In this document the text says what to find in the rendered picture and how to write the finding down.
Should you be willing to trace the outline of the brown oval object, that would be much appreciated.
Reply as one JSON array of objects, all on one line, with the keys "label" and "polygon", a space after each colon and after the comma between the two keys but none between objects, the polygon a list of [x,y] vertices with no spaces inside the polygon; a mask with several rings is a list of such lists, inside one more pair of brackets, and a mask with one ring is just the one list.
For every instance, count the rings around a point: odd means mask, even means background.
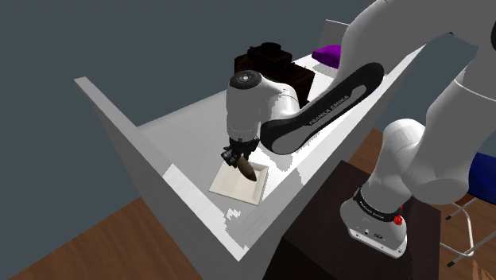
[{"label": "brown oval object", "polygon": [[252,165],[245,159],[244,156],[241,156],[236,162],[237,168],[239,172],[250,181],[256,181],[257,175],[254,172],[254,168]]}]

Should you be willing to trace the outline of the white square plate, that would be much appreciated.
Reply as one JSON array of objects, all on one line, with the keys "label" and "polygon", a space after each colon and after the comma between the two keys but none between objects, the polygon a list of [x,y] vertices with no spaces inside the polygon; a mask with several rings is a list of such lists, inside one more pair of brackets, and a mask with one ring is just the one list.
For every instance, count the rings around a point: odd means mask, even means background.
[{"label": "white square plate", "polygon": [[256,181],[245,178],[237,169],[223,162],[219,167],[209,191],[248,204],[258,205],[265,189],[269,167],[250,162],[257,177]]}]

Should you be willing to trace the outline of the white counter with raised walls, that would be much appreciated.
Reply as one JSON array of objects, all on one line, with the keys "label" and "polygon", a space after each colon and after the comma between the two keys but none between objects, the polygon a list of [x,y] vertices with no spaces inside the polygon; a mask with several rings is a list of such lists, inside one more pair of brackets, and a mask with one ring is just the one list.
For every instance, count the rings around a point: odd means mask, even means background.
[{"label": "white counter with raised walls", "polygon": [[294,154],[258,147],[268,169],[258,205],[210,192],[228,143],[225,95],[134,125],[89,79],[89,98],[142,199],[203,280],[262,280],[281,237],[340,161],[351,158],[399,87],[407,55],[364,101]]}]

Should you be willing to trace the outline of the dark brown boxy appliance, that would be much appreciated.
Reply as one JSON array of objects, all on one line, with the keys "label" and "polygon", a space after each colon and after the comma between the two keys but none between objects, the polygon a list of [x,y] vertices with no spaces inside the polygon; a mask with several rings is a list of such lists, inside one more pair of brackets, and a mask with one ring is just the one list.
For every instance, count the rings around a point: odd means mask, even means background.
[{"label": "dark brown boxy appliance", "polygon": [[235,57],[234,73],[242,70],[254,70],[270,80],[290,85],[296,91],[300,108],[309,103],[315,73],[295,64],[293,55],[282,50],[277,43],[250,46],[246,54]]}]

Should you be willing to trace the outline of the dark robot stand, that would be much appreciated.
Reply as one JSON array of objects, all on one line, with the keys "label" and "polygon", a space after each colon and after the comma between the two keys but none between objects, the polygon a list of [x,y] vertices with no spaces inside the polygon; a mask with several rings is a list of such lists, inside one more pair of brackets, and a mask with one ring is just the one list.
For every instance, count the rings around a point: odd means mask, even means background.
[{"label": "dark robot stand", "polygon": [[368,173],[341,161],[281,238],[263,280],[439,280],[440,211],[403,206],[408,244],[398,259],[352,239],[340,205]]}]

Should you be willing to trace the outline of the purple cushion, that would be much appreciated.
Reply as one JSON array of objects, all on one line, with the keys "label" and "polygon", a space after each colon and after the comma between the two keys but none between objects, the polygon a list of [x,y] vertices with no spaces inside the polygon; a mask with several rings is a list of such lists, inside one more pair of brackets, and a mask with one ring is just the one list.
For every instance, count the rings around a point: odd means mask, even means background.
[{"label": "purple cushion", "polygon": [[329,45],[312,52],[312,58],[331,68],[338,68],[341,57],[340,45]]}]

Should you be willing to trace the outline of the blue chair with metal legs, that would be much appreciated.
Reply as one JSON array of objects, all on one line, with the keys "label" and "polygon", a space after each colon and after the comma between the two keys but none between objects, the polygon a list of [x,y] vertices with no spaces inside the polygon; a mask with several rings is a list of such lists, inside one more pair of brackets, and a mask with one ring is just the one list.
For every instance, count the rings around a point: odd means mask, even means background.
[{"label": "blue chair with metal legs", "polygon": [[495,230],[480,242],[474,244],[471,218],[466,211],[466,208],[477,200],[485,201],[488,204],[496,206],[496,157],[477,153],[471,163],[468,182],[469,189],[467,193],[473,196],[473,198],[462,206],[459,206],[457,203],[453,203],[453,205],[457,207],[457,210],[448,215],[445,220],[450,220],[461,212],[465,215],[467,219],[470,248],[465,252],[460,252],[446,244],[440,243],[441,247],[457,254],[457,257],[450,261],[447,264],[447,267],[454,266],[461,259],[471,258],[476,249],[479,249],[483,244],[496,237]]}]

